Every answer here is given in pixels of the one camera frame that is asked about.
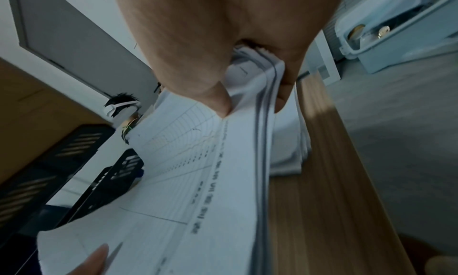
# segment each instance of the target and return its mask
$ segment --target gray floor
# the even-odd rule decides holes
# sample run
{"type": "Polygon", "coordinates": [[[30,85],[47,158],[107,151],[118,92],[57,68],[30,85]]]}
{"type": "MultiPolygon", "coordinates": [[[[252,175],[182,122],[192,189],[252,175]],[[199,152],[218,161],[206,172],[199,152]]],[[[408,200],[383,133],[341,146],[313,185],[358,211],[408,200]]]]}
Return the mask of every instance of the gray floor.
{"type": "Polygon", "coordinates": [[[458,53],[328,86],[398,233],[458,254],[458,53]]]}

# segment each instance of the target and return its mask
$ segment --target white paper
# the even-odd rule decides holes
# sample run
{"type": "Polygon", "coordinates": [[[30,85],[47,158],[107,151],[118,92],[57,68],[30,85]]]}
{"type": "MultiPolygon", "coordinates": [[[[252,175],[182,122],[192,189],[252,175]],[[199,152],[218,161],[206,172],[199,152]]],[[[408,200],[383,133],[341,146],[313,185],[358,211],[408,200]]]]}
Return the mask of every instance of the white paper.
{"type": "Polygon", "coordinates": [[[238,50],[225,80],[234,111],[223,120],[170,94],[127,135],[145,164],[142,181],[84,218],[39,233],[43,274],[73,270],[103,243],[109,275],[234,275],[253,264],[256,273],[265,270],[273,110],[283,71],[267,52],[238,50]]]}

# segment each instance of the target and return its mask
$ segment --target stack of paper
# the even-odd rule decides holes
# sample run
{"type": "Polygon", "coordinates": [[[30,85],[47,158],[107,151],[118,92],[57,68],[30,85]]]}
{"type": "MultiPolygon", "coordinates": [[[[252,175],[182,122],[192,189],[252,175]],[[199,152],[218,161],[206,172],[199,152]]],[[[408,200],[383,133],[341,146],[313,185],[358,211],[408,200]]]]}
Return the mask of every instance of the stack of paper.
{"type": "Polygon", "coordinates": [[[127,135],[145,163],[142,181],[84,218],[40,233],[43,274],[71,271],[103,243],[109,275],[268,274],[271,160],[297,162],[307,149],[295,132],[302,126],[280,122],[300,146],[271,159],[283,71],[266,51],[236,50],[225,77],[234,111],[225,119],[169,94],[127,135]]]}

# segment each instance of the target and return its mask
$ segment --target wooden table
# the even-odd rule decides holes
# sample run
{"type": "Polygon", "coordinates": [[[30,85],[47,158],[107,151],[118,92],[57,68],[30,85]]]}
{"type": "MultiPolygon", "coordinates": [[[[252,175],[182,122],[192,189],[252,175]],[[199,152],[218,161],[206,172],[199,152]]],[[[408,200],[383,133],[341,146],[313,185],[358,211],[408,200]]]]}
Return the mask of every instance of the wooden table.
{"type": "Polygon", "coordinates": [[[271,179],[277,275],[414,275],[320,78],[298,85],[312,142],[302,174],[271,179]]]}

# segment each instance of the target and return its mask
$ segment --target hand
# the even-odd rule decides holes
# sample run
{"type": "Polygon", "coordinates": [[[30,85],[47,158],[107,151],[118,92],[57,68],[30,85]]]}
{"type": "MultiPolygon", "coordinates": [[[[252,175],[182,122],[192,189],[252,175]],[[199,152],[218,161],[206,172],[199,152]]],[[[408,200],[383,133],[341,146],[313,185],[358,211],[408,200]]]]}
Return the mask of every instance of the hand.
{"type": "Polygon", "coordinates": [[[206,104],[231,110],[221,84],[238,42],[285,61],[275,111],[285,105],[310,43],[340,0],[117,0],[160,83],[206,104]]]}
{"type": "Polygon", "coordinates": [[[108,245],[103,244],[67,275],[100,275],[104,271],[107,256],[108,245]]]}

